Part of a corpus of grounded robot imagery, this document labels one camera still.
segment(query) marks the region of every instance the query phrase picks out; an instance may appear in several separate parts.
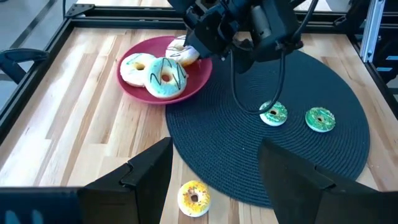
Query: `black cable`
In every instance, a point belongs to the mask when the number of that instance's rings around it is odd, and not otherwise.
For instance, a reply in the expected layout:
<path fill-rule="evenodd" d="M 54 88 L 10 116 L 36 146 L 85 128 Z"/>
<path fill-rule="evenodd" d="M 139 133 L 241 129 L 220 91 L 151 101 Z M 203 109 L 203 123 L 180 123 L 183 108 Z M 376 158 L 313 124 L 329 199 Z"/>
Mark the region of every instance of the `black cable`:
<path fill-rule="evenodd" d="M 232 85 L 232 95 L 235 100 L 235 103 L 241 108 L 243 111 L 249 113 L 249 114 L 263 114 L 267 111 L 269 111 L 273 105 L 276 103 L 278 100 L 280 93 L 282 92 L 282 87 L 284 85 L 284 80 L 285 80 L 285 51 L 282 49 L 280 53 L 280 63 L 279 63 L 279 80 L 277 84 L 277 89 L 274 94 L 274 97 L 271 100 L 271 103 L 268 104 L 263 110 L 256 110 L 256 111 L 251 111 L 247 110 L 241 102 L 238 100 L 238 96 L 236 95 L 236 90 L 235 90 L 235 67 L 234 67 L 234 54 L 233 51 L 230 50 L 230 57 L 231 57 L 231 85 Z"/>
<path fill-rule="evenodd" d="M 311 19 L 311 16 L 313 14 L 313 12 L 315 11 L 315 7 L 318 4 L 318 0 L 312 0 L 310 7 L 308 8 L 308 12 L 307 15 L 305 15 L 302 23 L 300 24 L 300 27 L 298 27 L 298 29 L 296 30 L 296 32 L 294 32 L 293 36 L 292 36 L 292 40 L 294 41 L 297 37 L 299 37 L 299 35 L 304 31 L 305 27 L 307 26 L 308 22 Z"/>
<path fill-rule="evenodd" d="M 65 13 L 66 13 L 65 7 L 66 7 L 66 4 L 67 4 L 67 0 L 62 0 L 62 19 L 65 18 Z"/>

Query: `glazed donut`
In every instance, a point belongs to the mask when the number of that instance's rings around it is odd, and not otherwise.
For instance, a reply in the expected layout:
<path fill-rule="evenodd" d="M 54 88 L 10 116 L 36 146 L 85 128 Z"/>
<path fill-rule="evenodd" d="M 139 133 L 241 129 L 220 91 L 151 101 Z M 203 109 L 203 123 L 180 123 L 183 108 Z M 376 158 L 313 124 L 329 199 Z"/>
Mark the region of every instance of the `glazed donut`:
<path fill-rule="evenodd" d="M 260 110 L 263 110 L 270 103 L 270 101 L 265 102 L 260 106 Z M 280 126 L 287 120 L 287 109 L 282 103 L 277 101 L 269 111 L 260 114 L 260 118 L 270 126 Z"/>
<path fill-rule="evenodd" d="M 174 59 L 176 62 L 186 67 L 192 64 L 199 57 L 197 52 L 192 46 L 185 46 L 185 35 L 174 39 L 166 48 L 165 57 Z"/>
<path fill-rule="evenodd" d="M 184 91 L 187 78 L 187 73 L 179 63 L 162 57 L 152 61 L 144 84 L 154 97 L 169 100 Z"/>
<path fill-rule="evenodd" d="M 147 69 L 155 56 L 145 53 L 136 53 L 126 57 L 120 64 L 122 79 L 131 86 L 144 87 L 144 78 Z"/>
<path fill-rule="evenodd" d="M 335 116 L 328 110 L 316 107 L 305 113 L 305 122 L 312 130 L 325 133 L 331 131 L 336 124 Z"/>
<path fill-rule="evenodd" d="M 181 212 L 189 217 L 200 217 L 210 208 L 210 194 L 207 186 L 197 180 L 184 184 L 177 195 Z"/>

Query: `wooden tabletop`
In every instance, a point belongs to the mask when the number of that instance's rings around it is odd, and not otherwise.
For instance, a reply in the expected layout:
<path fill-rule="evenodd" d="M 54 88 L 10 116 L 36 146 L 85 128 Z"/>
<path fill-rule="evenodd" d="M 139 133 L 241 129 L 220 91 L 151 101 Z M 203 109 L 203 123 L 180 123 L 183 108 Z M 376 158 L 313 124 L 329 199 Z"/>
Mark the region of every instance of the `wooden tabletop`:
<path fill-rule="evenodd" d="M 102 5 L 169 6 L 166 0 L 103 0 Z M 168 136 L 164 106 L 125 95 L 115 73 L 118 59 L 133 45 L 177 34 L 183 32 L 75 29 L 0 146 L 0 185 L 85 185 Z M 398 190 L 398 123 L 354 48 L 344 35 L 306 34 L 303 40 L 305 53 L 350 85 L 368 118 L 371 151 L 358 182 Z M 198 177 L 174 150 L 161 223 L 277 223 L 272 210 L 213 189 L 210 211 L 186 217 L 178 209 L 177 190 L 194 179 Z"/>

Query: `pink plate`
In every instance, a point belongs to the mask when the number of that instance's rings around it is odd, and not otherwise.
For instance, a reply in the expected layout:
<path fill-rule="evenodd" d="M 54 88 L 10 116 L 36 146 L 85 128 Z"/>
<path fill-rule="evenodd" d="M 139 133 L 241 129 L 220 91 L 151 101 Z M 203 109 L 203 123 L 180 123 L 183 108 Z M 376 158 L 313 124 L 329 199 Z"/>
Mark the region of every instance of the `pink plate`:
<path fill-rule="evenodd" d="M 155 57 L 164 57 L 167 46 L 174 38 L 174 36 L 162 36 L 148 39 L 135 45 L 123 55 L 118 65 L 118 81 L 127 94 L 145 103 L 166 105 L 187 99 L 206 84 L 207 80 L 210 78 L 211 70 L 213 69 L 213 63 L 210 58 L 197 60 L 195 63 L 184 68 L 188 74 L 187 87 L 185 87 L 185 90 L 179 97 L 172 100 L 158 99 L 152 96 L 145 87 L 133 87 L 122 79 L 120 75 L 120 64 L 126 57 L 134 53 L 147 53 Z"/>

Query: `woven placemat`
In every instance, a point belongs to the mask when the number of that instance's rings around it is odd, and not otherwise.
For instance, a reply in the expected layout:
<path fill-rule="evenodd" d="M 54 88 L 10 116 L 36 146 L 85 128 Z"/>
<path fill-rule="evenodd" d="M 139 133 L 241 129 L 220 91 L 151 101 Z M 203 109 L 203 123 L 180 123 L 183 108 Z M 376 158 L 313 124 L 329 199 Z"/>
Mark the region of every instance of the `woven placemat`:
<path fill-rule="evenodd" d="M 229 59 L 213 61 L 205 87 L 190 99 L 168 105 L 167 126 L 182 159 L 208 185 L 239 201 L 270 207 L 257 168 L 263 137 L 342 176 L 356 179 L 369 152 L 369 128 L 351 88 L 331 69 L 302 52 L 286 58 L 286 78 L 279 101 L 288 110 L 279 127 L 263 123 L 235 104 Z M 256 110 L 273 96 L 279 61 L 255 63 L 237 75 L 237 93 Z M 335 128 L 316 133 L 305 123 L 312 107 L 329 109 Z"/>

